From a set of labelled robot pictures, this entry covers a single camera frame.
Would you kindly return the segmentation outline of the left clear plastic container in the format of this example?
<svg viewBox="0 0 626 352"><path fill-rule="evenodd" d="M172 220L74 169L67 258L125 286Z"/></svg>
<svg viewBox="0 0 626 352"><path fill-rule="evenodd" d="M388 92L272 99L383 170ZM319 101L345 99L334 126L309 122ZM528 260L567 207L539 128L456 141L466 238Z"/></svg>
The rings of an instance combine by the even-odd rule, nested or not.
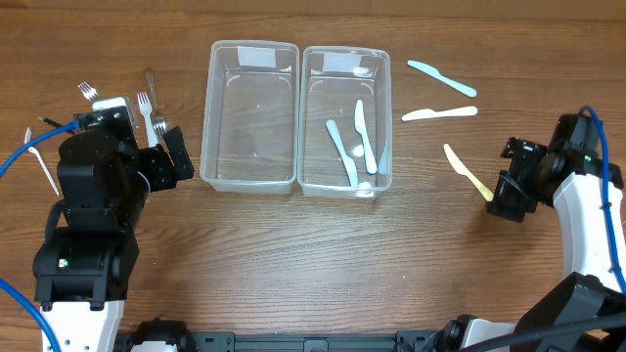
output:
<svg viewBox="0 0 626 352"><path fill-rule="evenodd" d="M266 40L213 43L200 175L215 191L291 191L299 73L299 49L294 44Z"/></svg>

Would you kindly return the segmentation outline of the cream plastic knife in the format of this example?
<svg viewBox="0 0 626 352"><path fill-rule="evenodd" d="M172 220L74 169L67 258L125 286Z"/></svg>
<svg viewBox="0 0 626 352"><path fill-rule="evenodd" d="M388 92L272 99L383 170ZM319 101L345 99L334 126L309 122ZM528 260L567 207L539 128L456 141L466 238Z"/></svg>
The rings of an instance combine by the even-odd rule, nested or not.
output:
<svg viewBox="0 0 626 352"><path fill-rule="evenodd" d="M401 120L406 122L406 121L431 119L431 118L439 118L439 117L474 116L474 115L477 115L477 113L478 113L478 109L475 106L467 106L467 107L455 108L451 110L421 109L421 110L414 110L414 111L404 114L401 117Z"/></svg>

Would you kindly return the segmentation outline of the clear plastic container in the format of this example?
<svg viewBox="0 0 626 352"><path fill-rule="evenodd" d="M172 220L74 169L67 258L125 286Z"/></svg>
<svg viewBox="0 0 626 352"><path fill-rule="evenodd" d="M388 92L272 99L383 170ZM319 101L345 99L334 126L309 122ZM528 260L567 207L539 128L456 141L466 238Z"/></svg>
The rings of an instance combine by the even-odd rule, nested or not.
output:
<svg viewBox="0 0 626 352"><path fill-rule="evenodd" d="M299 49L294 44L266 40L213 43L200 175L215 191L291 191L299 73Z"/></svg>
<svg viewBox="0 0 626 352"><path fill-rule="evenodd" d="M355 130L357 100L378 172L368 174L360 134ZM358 186L351 187L326 128L333 119L346 153L354 160ZM389 55L380 49L311 46L303 53L298 121L297 182L308 197L377 198L392 184L392 97Z"/></svg>

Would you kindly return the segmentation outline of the right clear plastic container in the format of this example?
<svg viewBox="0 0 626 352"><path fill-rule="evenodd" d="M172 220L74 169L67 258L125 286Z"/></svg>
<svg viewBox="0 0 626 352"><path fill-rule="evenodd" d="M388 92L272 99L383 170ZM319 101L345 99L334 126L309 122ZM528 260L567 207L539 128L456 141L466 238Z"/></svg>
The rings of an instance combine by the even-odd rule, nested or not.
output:
<svg viewBox="0 0 626 352"><path fill-rule="evenodd" d="M355 130L357 100L378 172L368 174L360 134ZM346 153L354 160L358 186L351 187L326 128L333 119ZM380 49L311 46L303 53L298 121L297 182L308 197L377 198L392 184L392 97L389 55Z"/></svg>

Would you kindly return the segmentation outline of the black-handled metal fork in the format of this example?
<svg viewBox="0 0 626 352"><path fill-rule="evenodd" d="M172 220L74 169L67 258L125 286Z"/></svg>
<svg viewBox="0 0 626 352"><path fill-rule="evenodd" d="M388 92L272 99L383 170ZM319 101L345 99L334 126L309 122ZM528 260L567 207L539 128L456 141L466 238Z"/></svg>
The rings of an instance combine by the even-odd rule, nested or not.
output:
<svg viewBox="0 0 626 352"><path fill-rule="evenodd" d="M55 121L55 120L52 120L52 119L46 118L46 117L39 116L39 117L37 117L37 119L38 119L39 121L43 122L43 123L46 123L46 124L48 124L48 125L51 125L51 126L55 127L55 128L61 128L61 127L63 127L63 125L62 125L61 123L59 123L59 122L57 122L57 121ZM70 129L70 130L68 130L68 133L73 134L74 132L73 132L73 130L72 130L72 129Z"/></svg>

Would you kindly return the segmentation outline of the light blue knife top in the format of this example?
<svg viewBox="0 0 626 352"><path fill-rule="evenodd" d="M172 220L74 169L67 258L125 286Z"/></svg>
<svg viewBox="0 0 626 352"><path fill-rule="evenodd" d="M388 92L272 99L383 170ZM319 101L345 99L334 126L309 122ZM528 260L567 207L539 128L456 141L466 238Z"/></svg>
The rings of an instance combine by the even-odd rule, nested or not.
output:
<svg viewBox="0 0 626 352"><path fill-rule="evenodd" d="M439 72L437 68L434 66L430 66L428 64L417 62L417 61L408 61L407 65L416 70L421 71L422 73L450 86L456 91L462 93L463 95L469 98L475 98L477 96L477 91L474 88L469 87L461 82L455 81Z"/></svg>

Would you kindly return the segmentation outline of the white plastic knife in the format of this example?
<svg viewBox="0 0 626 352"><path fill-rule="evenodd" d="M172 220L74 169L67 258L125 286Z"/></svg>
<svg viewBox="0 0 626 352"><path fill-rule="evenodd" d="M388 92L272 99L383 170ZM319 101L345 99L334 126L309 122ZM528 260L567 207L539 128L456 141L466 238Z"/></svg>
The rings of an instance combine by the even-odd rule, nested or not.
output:
<svg viewBox="0 0 626 352"><path fill-rule="evenodd" d="M362 100L357 100L354 110L355 130L360 134L363 146L363 157L365 159L366 171L368 174L374 175L378 172L377 162L368 136L364 104Z"/></svg>

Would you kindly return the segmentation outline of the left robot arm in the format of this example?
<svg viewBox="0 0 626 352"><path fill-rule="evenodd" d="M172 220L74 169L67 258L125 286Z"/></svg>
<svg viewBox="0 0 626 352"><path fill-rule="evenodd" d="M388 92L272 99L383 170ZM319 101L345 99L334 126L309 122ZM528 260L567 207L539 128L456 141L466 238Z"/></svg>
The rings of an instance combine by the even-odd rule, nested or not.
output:
<svg viewBox="0 0 626 352"><path fill-rule="evenodd" d="M63 198L33 260L45 351L112 351L139 255L135 230L149 194L194 168L179 127L141 149L130 128L97 123L59 147Z"/></svg>

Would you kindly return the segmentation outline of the pale blue knife bottom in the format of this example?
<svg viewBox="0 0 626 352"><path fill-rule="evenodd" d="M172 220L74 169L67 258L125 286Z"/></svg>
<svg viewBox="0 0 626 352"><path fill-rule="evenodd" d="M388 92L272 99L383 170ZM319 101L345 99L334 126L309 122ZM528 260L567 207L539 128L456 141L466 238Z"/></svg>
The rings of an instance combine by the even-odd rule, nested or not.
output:
<svg viewBox="0 0 626 352"><path fill-rule="evenodd" d="M358 186L358 174L357 174L356 165L355 165L354 160L345 151L336 122L333 119L328 119L326 121L326 128L342 160L344 169L348 177L349 185L351 187L357 187Z"/></svg>

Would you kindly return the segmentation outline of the thin white plastic fork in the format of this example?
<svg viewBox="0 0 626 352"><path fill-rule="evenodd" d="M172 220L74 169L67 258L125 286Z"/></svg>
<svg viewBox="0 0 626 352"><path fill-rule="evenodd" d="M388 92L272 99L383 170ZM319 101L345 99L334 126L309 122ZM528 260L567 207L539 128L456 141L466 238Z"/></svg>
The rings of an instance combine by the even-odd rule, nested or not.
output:
<svg viewBox="0 0 626 352"><path fill-rule="evenodd" d="M25 131L25 134L24 134L24 139L23 139L24 144L27 144L27 143L30 142L31 134L32 134L31 129L30 129L30 127L28 127L26 129L26 131ZM28 148L28 151L31 154L35 155L35 157L37 158L37 160L38 160L38 162L39 162L39 164L40 164L40 166L41 166L41 168L42 168L46 178L48 179L48 181L49 181L53 191L59 197L60 196L60 191L58 189L58 186L57 186L57 184L56 184L52 174L50 173L50 171L49 171L49 169L48 169L48 167L47 167L47 165L46 165L46 163L45 163L41 153L39 152L39 150L36 149L35 147L30 147L30 148Z"/></svg>

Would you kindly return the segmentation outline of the long silver metal fork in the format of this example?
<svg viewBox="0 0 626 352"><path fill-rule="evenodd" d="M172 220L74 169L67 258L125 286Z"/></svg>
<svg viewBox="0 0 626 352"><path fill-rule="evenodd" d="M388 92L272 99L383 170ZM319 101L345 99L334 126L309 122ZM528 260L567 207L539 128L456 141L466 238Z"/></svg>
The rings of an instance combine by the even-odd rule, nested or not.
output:
<svg viewBox="0 0 626 352"><path fill-rule="evenodd" d="M92 110L106 110L117 107L125 107L128 110L131 126L134 129L137 129L139 127L139 121L135 113L134 105L128 98L101 98L98 91L86 81L79 83L78 89L81 91L83 97L92 104Z"/></svg>

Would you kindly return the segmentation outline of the yellow plastic knife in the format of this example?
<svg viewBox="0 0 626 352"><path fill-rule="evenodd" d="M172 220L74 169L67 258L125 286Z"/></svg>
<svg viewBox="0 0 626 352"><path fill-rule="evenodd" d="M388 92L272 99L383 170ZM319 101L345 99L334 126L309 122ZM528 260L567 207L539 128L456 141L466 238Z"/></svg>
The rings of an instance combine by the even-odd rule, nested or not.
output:
<svg viewBox="0 0 626 352"><path fill-rule="evenodd" d="M469 170L468 168L461 162L461 160L457 157L455 152L452 150L449 144L443 145L444 153L448 159L448 162L452 166L452 168L460 175L467 177L471 183L476 187L476 189L480 192L483 198L486 201L492 201L494 194L490 191L482 182L480 182Z"/></svg>

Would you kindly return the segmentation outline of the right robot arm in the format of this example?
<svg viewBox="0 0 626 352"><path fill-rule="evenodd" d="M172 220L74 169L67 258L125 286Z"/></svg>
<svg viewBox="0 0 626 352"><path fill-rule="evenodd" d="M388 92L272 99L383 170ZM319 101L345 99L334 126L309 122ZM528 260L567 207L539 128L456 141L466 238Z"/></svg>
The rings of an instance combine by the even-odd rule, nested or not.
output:
<svg viewBox="0 0 626 352"><path fill-rule="evenodd" d="M520 222L538 204L559 218L563 279L517 323L472 315L450 321L424 351L622 351L625 348L625 187L609 160L604 125L589 106L559 118L548 145L511 137L510 160L488 190L444 148L453 169L486 200L488 213Z"/></svg>

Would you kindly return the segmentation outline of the short silver metal fork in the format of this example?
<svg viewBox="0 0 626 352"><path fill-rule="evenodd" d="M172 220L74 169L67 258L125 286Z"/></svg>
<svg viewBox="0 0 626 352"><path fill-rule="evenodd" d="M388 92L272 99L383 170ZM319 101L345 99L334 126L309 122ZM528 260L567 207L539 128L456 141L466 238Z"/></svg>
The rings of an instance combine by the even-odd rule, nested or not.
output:
<svg viewBox="0 0 626 352"><path fill-rule="evenodd" d="M145 74L145 78L146 78L149 93L150 93L151 104L153 107L153 114L152 114L153 129L157 135L157 138L160 141L162 141L163 134L167 130L167 123L165 122L165 119L163 115L161 114L159 107L158 107L154 71L151 67L147 67L144 69L144 74Z"/></svg>

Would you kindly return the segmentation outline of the thick white plastic fork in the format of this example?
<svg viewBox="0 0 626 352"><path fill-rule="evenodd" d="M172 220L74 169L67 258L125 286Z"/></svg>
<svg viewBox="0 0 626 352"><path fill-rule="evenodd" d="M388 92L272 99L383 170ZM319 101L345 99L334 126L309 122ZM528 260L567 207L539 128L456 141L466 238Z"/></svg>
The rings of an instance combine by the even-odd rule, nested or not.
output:
<svg viewBox="0 0 626 352"><path fill-rule="evenodd" d="M144 117L148 145L149 147L155 147L158 144L157 133L154 130L153 122L152 122L152 104L146 92L141 92L137 94L137 99L139 103L139 111L140 114Z"/></svg>

